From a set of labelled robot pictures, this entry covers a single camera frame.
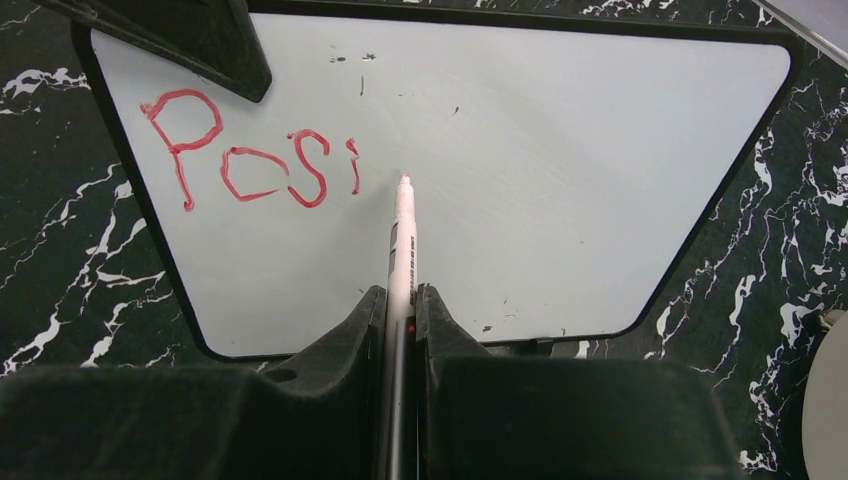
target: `white object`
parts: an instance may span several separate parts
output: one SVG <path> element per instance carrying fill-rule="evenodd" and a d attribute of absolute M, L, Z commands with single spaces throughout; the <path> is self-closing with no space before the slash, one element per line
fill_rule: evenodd
<path fill-rule="evenodd" d="M 383 422 L 380 430 L 380 457 L 377 478 L 400 478 L 401 401 L 404 378 L 402 371 L 405 334 L 399 326 L 415 315 L 415 295 L 418 290 L 418 258 L 416 256 L 415 191 L 409 175 L 400 177 L 395 193 L 394 224 L 389 242 L 389 282 L 386 293 L 386 332 L 383 344 L 383 378 L 380 410 Z"/>
<path fill-rule="evenodd" d="M 819 345 L 801 419 L 801 444 L 810 480 L 848 478 L 848 315 L 830 315 Z"/>
<path fill-rule="evenodd" d="M 231 357 L 297 352 L 385 281 L 401 172 L 416 179 L 421 281 L 477 340 L 630 327 L 790 69 L 767 44 L 251 19 L 274 78 L 258 105 L 91 34 L 205 342 Z M 188 212 L 149 118 L 186 88 L 222 123 L 180 154 Z M 158 112 L 172 143 L 214 133 L 202 100 Z M 314 208 L 295 199 L 322 192 Z"/>

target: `marker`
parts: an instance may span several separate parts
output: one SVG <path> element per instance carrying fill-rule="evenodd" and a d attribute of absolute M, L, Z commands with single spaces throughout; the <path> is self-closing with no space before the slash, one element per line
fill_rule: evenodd
<path fill-rule="evenodd" d="M 409 175 L 400 177 L 395 193 L 395 212 L 389 241 L 389 281 L 386 299 L 386 336 L 383 349 L 383 378 L 381 392 L 380 457 L 377 474 L 380 479 L 401 478 L 403 446 L 404 365 L 412 352 L 407 348 L 407 320 L 415 316 L 415 295 L 418 290 L 418 259 L 416 258 L 415 194 Z M 414 322 L 411 330 L 414 335 Z"/>

